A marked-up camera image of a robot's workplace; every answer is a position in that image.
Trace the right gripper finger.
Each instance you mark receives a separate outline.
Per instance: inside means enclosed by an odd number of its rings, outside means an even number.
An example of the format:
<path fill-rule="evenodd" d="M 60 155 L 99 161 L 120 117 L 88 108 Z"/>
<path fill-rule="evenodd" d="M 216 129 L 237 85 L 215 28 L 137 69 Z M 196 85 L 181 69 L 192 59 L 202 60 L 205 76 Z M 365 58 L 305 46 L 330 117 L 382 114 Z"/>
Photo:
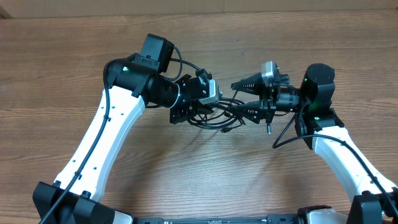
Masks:
<path fill-rule="evenodd" d="M 249 103 L 234 106 L 233 110 L 253 123 L 259 124 L 267 113 L 267 105 L 262 101 L 252 101 Z"/>
<path fill-rule="evenodd" d="M 231 89 L 252 95 L 260 95 L 265 88 L 261 72 L 231 84 Z"/>

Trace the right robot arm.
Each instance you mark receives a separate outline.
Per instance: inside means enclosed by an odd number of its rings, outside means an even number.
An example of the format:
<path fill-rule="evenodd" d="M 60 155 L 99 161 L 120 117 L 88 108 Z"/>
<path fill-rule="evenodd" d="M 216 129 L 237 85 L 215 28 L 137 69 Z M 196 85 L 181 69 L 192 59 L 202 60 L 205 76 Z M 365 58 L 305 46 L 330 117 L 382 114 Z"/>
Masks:
<path fill-rule="evenodd" d="M 334 78 L 333 68 L 313 63 L 306 69 L 300 88 L 294 88 L 289 76 L 270 61 L 262 65 L 261 72 L 231 84 L 233 90 L 259 96 L 259 100 L 233 109 L 254 123 L 265 120 L 268 132 L 278 112 L 293 113 L 289 123 L 295 126 L 296 137 L 276 139 L 272 147 L 304 140 L 326 162 L 351 202 L 348 214 L 315 205 L 300 208 L 295 215 L 281 215 L 276 222 L 397 223 L 397 185 L 367 160 L 331 107 Z"/>

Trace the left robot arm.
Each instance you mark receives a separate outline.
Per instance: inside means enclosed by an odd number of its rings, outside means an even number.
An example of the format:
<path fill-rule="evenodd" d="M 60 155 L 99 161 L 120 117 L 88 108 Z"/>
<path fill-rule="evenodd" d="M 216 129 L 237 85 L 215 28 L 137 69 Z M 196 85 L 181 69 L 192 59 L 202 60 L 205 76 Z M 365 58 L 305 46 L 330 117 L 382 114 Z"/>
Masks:
<path fill-rule="evenodd" d="M 194 76 L 164 76 L 177 47 L 148 34 L 139 53 L 108 62 L 98 110 L 72 158 L 52 184 L 38 183 L 33 201 L 42 223 L 136 223 L 137 218 L 102 204 L 106 183 L 123 142 L 149 103 L 179 123 L 210 113 L 221 94 L 204 69 Z"/>

